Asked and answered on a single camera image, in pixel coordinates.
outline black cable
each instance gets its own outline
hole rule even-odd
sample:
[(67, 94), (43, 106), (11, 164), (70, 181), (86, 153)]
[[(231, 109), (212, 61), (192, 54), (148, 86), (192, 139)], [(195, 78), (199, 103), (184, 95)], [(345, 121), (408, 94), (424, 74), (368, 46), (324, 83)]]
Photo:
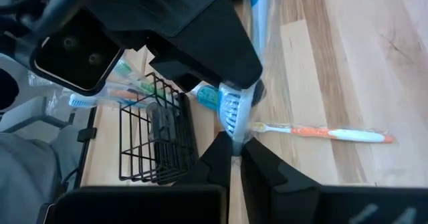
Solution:
[(64, 178), (64, 180), (61, 182), (61, 185), (65, 185), (65, 184), (67, 183), (68, 179), (70, 179), (74, 173), (77, 173), (78, 169), (79, 169), (79, 168), (76, 168), (76, 169), (74, 169), (72, 172), (70, 172), (70, 173), (69, 173), (69, 174)]
[(34, 0), (16, 0), (8, 5), (0, 5), (0, 14), (12, 14), (17, 13), (21, 8), (29, 5)]

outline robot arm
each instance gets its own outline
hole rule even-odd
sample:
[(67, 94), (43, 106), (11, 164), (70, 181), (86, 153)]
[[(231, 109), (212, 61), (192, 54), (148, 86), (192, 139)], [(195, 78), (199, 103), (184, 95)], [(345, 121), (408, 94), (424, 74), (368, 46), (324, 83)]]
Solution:
[[(89, 187), (69, 193), (52, 212), (53, 223), (138, 218), (144, 223), (228, 223), (230, 141), (219, 133), (172, 187)], [(243, 147), (241, 180), (251, 224), (428, 221), (427, 189), (323, 186), (255, 138)]]
[(248, 88), (261, 75), (231, 0), (26, 2), (2, 14), (0, 51), (84, 95), (100, 91), (125, 49), (145, 45), (153, 68), (186, 92), (201, 80)]

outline toothbrush handle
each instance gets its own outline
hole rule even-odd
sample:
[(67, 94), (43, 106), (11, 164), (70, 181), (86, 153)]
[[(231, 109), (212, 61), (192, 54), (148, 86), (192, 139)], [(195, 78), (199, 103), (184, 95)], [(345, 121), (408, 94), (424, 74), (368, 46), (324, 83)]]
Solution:
[(392, 136), (379, 134), (375, 132), (363, 131), (363, 130), (300, 127), (300, 128), (292, 128), (291, 133), (299, 136), (317, 136), (317, 137), (332, 138), (337, 140), (349, 140), (349, 141), (357, 141), (357, 142), (379, 142), (379, 143), (394, 142), (394, 138)]
[(253, 15), (252, 43), (259, 58), (265, 48), (268, 8), (269, 0), (251, 0)]

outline wooden surface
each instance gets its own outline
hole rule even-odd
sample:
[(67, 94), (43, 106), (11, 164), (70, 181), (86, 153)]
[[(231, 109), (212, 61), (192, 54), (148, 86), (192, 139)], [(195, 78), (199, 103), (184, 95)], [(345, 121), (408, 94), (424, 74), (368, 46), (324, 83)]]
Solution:
[[(247, 27), (249, 11), (238, 6), (237, 12)], [(267, 95), (253, 119), (388, 130), (397, 141), (362, 144), (277, 133), (257, 138), (323, 184), (426, 187), (426, 12), (428, 0), (271, 0)], [(142, 69), (152, 58), (145, 49), (128, 57)], [(203, 154), (221, 128), (215, 113), (191, 99)], [(117, 125), (117, 110), (99, 109), (83, 185), (134, 184), (118, 180)], [(239, 164), (233, 159), (230, 223), (247, 223)]]

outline white toothbrush head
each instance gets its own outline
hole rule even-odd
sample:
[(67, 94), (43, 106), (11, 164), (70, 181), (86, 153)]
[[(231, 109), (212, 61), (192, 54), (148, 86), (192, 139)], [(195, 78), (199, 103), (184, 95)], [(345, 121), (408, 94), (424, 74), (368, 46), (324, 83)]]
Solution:
[(245, 142), (255, 85), (247, 90), (219, 87), (219, 119), (226, 133), (238, 144)]
[(72, 94), (68, 100), (68, 105), (77, 108), (93, 108), (98, 105), (97, 98)]

